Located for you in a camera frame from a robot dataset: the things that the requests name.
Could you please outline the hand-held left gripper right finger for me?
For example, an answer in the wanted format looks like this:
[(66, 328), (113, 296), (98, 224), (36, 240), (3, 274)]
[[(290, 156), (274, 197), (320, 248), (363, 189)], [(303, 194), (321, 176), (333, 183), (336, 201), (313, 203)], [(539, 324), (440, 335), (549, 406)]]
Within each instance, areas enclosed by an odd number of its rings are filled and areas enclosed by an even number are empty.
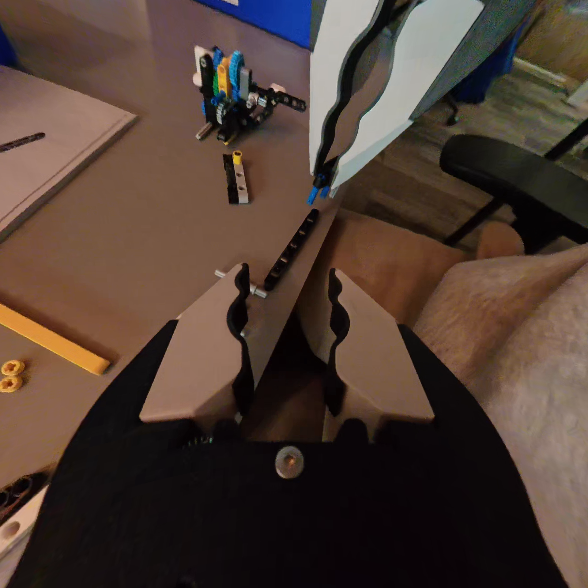
[(434, 413), (397, 321), (339, 269), (330, 269), (331, 305), (323, 437), (356, 419), (376, 437), (390, 421), (430, 423)]

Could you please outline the beige trouser legs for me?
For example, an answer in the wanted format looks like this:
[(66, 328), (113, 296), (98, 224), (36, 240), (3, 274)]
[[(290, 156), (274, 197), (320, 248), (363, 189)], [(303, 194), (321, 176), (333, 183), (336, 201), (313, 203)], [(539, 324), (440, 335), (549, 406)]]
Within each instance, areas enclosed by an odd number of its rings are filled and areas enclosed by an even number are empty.
[(455, 265), (414, 332), (489, 416), (565, 581), (587, 587), (587, 245)]

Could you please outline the colourful lego gear assembly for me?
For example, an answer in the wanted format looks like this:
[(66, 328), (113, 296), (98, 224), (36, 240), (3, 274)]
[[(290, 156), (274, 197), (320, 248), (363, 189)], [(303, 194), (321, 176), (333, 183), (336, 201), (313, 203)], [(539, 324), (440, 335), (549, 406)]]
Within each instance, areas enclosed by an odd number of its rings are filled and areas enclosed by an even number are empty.
[(195, 45), (194, 56), (193, 83), (202, 95), (205, 119), (195, 135), (198, 141), (216, 132), (217, 140), (228, 145), (261, 126), (279, 105), (306, 112), (306, 102), (286, 92), (283, 86), (271, 84), (263, 88), (255, 83), (240, 51), (225, 55), (217, 46), (207, 49)]

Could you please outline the black connector with blue pins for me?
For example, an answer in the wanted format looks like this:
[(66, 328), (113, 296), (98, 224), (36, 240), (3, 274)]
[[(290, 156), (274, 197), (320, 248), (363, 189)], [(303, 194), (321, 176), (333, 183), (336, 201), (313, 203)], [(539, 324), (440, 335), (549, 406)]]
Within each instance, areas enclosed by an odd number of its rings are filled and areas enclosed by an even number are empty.
[(330, 173), (317, 174), (313, 179), (311, 192), (307, 198), (306, 203), (309, 206), (312, 206), (317, 197), (320, 199), (325, 199), (330, 192), (331, 181)]

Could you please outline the black curved lego liftarm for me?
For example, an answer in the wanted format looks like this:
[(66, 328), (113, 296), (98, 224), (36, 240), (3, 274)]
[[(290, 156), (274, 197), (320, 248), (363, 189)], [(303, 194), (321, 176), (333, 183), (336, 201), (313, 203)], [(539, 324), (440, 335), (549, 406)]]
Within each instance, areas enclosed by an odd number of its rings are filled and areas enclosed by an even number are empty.
[(1, 517), (14, 510), (30, 493), (34, 476), (27, 475), (1, 489)]

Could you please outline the long yellow lego beam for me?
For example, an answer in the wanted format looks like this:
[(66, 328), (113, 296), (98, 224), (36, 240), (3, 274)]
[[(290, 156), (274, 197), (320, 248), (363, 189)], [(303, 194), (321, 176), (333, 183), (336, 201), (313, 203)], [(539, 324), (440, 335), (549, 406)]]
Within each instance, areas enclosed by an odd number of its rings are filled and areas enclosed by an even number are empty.
[(111, 365), (107, 359), (99, 357), (78, 344), (69, 341), (62, 335), (36, 323), (4, 304), (1, 304), (1, 326), (94, 375), (104, 374)]

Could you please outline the white lego panel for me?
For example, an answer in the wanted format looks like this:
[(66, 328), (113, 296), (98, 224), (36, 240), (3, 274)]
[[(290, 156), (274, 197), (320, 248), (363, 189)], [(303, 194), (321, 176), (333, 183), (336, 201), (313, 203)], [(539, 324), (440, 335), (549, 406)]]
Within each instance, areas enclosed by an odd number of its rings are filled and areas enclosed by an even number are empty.
[(1, 560), (31, 533), (49, 487), (49, 483), (45, 484), (1, 525)]

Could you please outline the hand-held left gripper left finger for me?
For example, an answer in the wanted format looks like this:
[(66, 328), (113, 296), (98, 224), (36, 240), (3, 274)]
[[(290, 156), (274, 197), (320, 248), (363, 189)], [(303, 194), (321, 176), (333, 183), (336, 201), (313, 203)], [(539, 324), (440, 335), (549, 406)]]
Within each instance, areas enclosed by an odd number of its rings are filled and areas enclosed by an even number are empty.
[(249, 266), (235, 265), (179, 317), (140, 412), (143, 423), (192, 420), (201, 430), (254, 401), (254, 374), (244, 335), (251, 294)]

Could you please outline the white and black lego piece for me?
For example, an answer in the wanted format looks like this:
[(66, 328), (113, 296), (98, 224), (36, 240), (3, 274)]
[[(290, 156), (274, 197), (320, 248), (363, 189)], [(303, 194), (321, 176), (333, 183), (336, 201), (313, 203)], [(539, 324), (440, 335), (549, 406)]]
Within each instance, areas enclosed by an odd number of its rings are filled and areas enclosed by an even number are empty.
[(226, 175), (227, 195), (230, 205), (246, 205), (250, 203), (247, 189), (243, 154), (233, 151), (223, 154), (224, 172)]

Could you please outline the black lego beam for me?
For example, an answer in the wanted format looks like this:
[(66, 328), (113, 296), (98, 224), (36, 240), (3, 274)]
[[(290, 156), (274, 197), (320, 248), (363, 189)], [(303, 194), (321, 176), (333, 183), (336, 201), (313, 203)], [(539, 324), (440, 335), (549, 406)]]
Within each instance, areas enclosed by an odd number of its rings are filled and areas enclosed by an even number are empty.
[(292, 261), (301, 250), (302, 246), (304, 246), (309, 239), (310, 234), (313, 232), (313, 229), (318, 222), (319, 214), (319, 210), (313, 208), (305, 217), (297, 232), (289, 240), (285, 249), (279, 255), (278, 259), (272, 265), (268, 274), (264, 278), (264, 290), (271, 292), (280, 282), (283, 275), (292, 264)]

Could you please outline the blue storage bin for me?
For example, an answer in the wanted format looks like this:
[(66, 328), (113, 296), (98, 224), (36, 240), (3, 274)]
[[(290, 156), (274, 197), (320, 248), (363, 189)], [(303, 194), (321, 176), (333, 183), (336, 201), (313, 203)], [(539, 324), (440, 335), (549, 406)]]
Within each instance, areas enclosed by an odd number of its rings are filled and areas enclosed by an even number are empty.
[(4, 32), (2, 26), (0, 27), (0, 44), (1, 66), (5, 66), (8, 68), (17, 68), (19, 65), (17, 54), (12, 46), (11, 41)]
[(311, 47), (312, 1), (198, 1), (302, 48)]

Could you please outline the black office chair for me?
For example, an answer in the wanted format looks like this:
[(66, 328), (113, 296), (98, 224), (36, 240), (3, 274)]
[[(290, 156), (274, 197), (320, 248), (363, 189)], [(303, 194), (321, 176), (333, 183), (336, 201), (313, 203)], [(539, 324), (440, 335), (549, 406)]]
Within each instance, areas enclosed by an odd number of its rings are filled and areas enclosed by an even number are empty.
[(439, 165), (491, 197), (445, 245), (456, 245), (504, 205), (512, 209), (511, 226), (526, 254), (561, 237), (587, 243), (587, 181), (553, 161), (498, 139), (459, 134), (443, 146)]

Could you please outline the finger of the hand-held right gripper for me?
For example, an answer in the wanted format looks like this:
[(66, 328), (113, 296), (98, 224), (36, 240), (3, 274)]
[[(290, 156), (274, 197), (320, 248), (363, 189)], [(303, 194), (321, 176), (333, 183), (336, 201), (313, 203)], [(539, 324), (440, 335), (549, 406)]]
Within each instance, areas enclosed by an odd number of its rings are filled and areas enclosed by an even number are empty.
[(343, 128), (350, 144), (330, 158), (330, 187), (350, 180), (411, 124), (411, 117), (484, 10), (481, 1), (412, 1), (391, 35), (383, 34), (394, 1), (330, 1), (330, 146), (353, 95), (356, 73), (369, 77), (364, 55), (378, 54), (373, 98)]
[[(357, 144), (359, 123), (389, 82), (396, 41), (396, 1), (325, 1), (311, 55), (309, 159), (314, 178), (340, 178), (342, 158)], [(352, 97), (368, 85), (363, 108), (345, 124), (348, 145), (336, 148), (336, 128)]]

